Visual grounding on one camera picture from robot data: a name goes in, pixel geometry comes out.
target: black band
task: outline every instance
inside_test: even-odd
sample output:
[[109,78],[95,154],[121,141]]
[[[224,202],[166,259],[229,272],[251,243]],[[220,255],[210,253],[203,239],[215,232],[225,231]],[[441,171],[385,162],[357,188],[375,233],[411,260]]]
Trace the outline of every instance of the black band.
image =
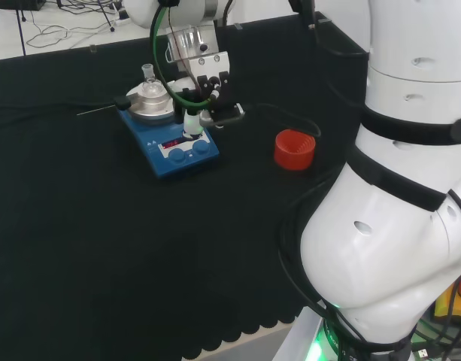
[[407,179],[375,162],[357,146],[347,155],[352,170],[367,183],[426,211],[437,211],[446,195]]
[[461,119],[454,124],[428,124],[400,120],[366,108],[361,123],[381,137],[411,144],[461,144]]

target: green cable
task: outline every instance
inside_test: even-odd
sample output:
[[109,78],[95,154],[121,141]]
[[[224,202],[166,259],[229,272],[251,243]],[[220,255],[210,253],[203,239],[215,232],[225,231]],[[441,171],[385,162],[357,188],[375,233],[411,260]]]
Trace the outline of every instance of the green cable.
[[[162,11],[160,11],[158,18],[156,19],[155,31],[153,33],[153,54],[155,58],[155,65],[158,68],[160,74],[163,74],[163,73],[162,73],[162,70],[160,69],[158,60],[156,59],[156,34],[158,32],[160,24],[162,23],[162,20],[163,20],[163,17],[165,16],[166,11],[167,11],[167,8],[163,8]],[[170,93],[170,96],[173,99],[177,99],[182,105],[185,105],[187,108],[190,108],[190,109],[195,109],[195,108],[206,109],[208,107],[208,104],[210,103],[208,100],[205,100],[204,102],[201,102],[201,103],[189,102],[188,100],[183,99],[181,96],[179,96],[178,94],[176,94],[173,90],[169,88],[168,88],[168,92]]]

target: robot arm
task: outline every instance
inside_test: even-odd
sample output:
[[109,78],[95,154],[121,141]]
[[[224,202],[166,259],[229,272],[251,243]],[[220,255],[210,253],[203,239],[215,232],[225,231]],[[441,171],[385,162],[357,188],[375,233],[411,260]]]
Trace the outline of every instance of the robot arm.
[[[229,54],[220,52],[213,23],[213,20],[221,19],[224,14],[228,15],[234,1],[187,0],[171,8],[162,8],[159,3],[126,0],[126,10],[132,21],[144,28],[151,28],[153,20],[158,18],[154,25],[156,30],[164,31],[168,36],[166,61],[176,63],[180,71],[186,71],[190,76],[174,83],[167,82],[159,73],[158,66],[163,53],[155,54],[156,48],[152,49],[156,74],[165,87],[167,102],[173,99],[175,112],[183,110],[188,118],[187,123],[192,124],[186,127],[186,131],[191,136],[198,136],[202,133],[199,125],[212,126],[243,117],[241,106],[231,102]],[[146,104],[154,108],[155,100],[145,94],[144,87],[145,84],[141,84],[131,91],[128,94],[131,102],[126,104],[132,106],[130,111],[138,110],[140,114],[143,112],[153,116]],[[167,104],[160,108],[168,109],[170,106]]]
[[362,125],[300,251],[318,293],[392,344],[461,275],[461,0],[369,4]]

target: metal rod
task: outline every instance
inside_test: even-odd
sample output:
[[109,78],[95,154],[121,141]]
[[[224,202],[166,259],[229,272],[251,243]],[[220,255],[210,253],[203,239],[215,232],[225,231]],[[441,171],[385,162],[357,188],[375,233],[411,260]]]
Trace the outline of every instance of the metal rod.
[[110,26],[110,31],[113,32],[115,29],[114,29],[114,27],[111,25],[110,20],[109,20],[108,17],[107,17],[107,13],[105,13],[105,9],[103,8],[102,3],[100,2],[100,0],[96,0],[96,1],[98,2],[98,5],[100,5],[100,8],[101,8],[102,11],[103,11],[103,15],[105,15],[105,19],[108,21],[108,25]]
[[26,56],[26,49],[25,49],[25,41],[23,39],[23,30],[21,29],[21,22],[20,22],[20,13],[17,9],[17,19],[18,19],[18,28],[20,28],[20,38],[21,38],[21,47],[23,48],[23,56]]

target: hole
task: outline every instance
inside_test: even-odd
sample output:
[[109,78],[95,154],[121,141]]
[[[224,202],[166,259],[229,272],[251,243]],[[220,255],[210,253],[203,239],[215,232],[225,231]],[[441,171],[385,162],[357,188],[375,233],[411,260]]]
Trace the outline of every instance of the hole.
[[403,143],[401,141],[393,141],[394,147],[399,150],[412,150],[414,148],[413,144]]
[[372,228],[370,227],[369,224],[365,224],[365,223],[359,222],[357,220],[353,224],[362,235],[371,235],[372,234]]
[[450,217],[452,218],[452,220],[456,220],[457,219],[457,213],[456,211],[454,210],[454,208],[452,208],[451,206],[448,205],[447,207],[447,212],[449,213]]
[[407,94],[406,96],[404,96],[404,100],[407,102],[424,100],[424,97],[421,94]]
[[416,58],[411,60],[412,65],[423,70],[430,70],[434,67],[435,60],[431,58]]

